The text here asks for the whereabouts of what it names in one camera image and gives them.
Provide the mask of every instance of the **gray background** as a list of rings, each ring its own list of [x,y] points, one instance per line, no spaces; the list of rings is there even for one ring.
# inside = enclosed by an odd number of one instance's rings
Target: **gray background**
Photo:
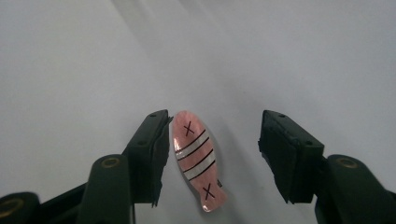
[[[139,204],[139,223],[316,223],[313,204],[284,203],[261,158],[264,109],[395,191],[395,11],[368,0],[1,0],[0,196],[44,202],[80,185],[163,108],[208,125],[229,200],[203,212],[171,153],[159,206]]]

